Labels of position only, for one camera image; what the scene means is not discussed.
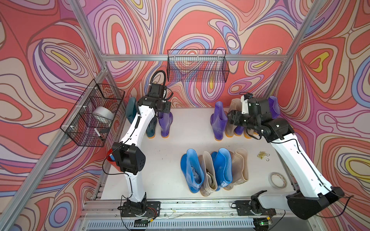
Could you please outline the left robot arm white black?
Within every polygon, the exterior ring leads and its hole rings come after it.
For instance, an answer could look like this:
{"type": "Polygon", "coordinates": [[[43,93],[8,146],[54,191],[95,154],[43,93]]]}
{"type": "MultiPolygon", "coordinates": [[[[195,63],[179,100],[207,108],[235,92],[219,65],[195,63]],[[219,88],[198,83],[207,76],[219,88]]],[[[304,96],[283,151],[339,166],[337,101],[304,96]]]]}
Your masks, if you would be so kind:
{"type": "Polygon", "coordinates": [[[135,104],[136,115],[126,135],[112,146],[114,161],[126,177],[128,200],[132,207],[142,211],[146,209],[146,192],[141,171],[145,166],[146,156],[141,150],[141,144],[147,127],[156,113],[170,112],[171,102],[166,95],[167,87],[164,83],[150,84],[149,93],[135,104]]]}

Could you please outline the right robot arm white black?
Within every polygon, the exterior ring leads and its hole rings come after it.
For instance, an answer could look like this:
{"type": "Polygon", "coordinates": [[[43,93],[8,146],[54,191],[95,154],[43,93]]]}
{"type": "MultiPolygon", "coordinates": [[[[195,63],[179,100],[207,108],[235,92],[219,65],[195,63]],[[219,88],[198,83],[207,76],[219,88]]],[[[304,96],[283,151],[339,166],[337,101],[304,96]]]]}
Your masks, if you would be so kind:
{"type": "Polygon", "coordinates": [[[247,93],[240,98],[241,110],[227,114],[228,122],[257,132],[276,150],[294,179],[294,191],[285,194],[259,191],[251,196],[251,210],[261,213],[267,209],[293,212],[307,220],[345,196],[340,187],[326,180],[303,150],[294,129],[284,118],[273,118],[268,99],[247,93]]]}

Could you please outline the teal rain boot yellow sole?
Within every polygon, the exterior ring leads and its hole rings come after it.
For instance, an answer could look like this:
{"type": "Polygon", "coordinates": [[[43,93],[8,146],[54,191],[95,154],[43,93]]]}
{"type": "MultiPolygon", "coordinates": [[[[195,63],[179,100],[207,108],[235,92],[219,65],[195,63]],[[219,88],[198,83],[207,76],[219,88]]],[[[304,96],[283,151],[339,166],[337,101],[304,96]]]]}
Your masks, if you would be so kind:
{"type": "Polygon", "coordinates": [[[130,124],[132,124],[133,120],[136,117],[136,114],[137,114],[136,98],[131,97],[126,106],[126,118],[128,119],[130,124]]]}

